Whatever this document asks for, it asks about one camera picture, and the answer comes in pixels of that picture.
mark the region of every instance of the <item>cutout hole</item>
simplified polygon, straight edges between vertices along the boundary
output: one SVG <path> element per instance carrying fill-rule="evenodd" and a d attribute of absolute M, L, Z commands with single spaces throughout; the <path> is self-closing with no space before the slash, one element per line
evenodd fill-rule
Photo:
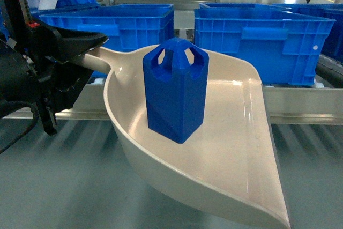
<path fill-rule="evenodd" d="M 159 65 L 162 63 L 164 57 L 165 57 L 165 54 L 166 54 L 166 50 L 164 49 L 161 54 L 159 55 Z"/>
<path fill-rule="evenodd" d="M 190 49 L 187 49 L 185 51 L 188 62 L 190 65 L 194 64 L 194 54 L 192 53 L 192 51 Z"/>

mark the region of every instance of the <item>dustpan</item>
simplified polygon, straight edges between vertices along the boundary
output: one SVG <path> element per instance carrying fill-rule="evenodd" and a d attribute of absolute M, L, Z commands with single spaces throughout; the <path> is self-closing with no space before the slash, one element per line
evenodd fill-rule
<path fill-rule="evenodd" d="M 210 57 L 204 123 L 177 144 L 147 126 L 143 57 L 97 48 L 74 62 L 108 73 L 107 112 L 135 171 L 160 192 L 242 224 L 290 228 L 262 82 L 246 61 Z"/>

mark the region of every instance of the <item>cable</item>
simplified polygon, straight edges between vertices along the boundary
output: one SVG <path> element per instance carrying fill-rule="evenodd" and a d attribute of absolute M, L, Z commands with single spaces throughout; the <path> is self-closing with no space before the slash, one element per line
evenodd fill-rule
<path fill-rule="evenodd" d="M 23 102 L 23 101 L 14 101 L 14 102 L 8 102 L 8 105 L 11 107 L 11 110 L 13 110 L 13 112 L 24 107 L 29 107 L 31 109 L 33 117 L 29 126 L 27 126 L 26 129 L 22 133 L 20 133 L 14 140 L 12 140 L 6 147 L 0 149 L 0 154 L 5 152 L 14 143 L 16 143 L 18 140 L 20 140 L 25 135 L 27 135 L 36 126 L 39 120 L 39 113 L 35 104 L 29 103 L 29 102 Z"/>

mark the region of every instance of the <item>crate handle slot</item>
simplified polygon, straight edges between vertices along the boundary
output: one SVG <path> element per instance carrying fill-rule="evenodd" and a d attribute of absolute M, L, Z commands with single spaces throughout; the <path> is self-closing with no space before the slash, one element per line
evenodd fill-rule
<path fill-rule="evenodd" d="M 288 29 L 246 27 L 242 31 L 242 40 L 275 40 L 283 41 L 288 38 Z"/>

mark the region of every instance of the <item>metal rail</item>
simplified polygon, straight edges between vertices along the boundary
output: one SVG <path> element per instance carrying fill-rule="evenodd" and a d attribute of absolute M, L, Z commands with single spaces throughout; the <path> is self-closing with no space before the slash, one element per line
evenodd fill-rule
<path fill-rule="evenodd" d="M 316 88 L 263 88 L 270 123 L 343 124 L 343 90 Z M 22 109 L 8 118 L 30 118 Z M 86 85 L 69 110 L 56 114 L 58 119 L 109 120 L 103 102 L 103 85 Z"/>

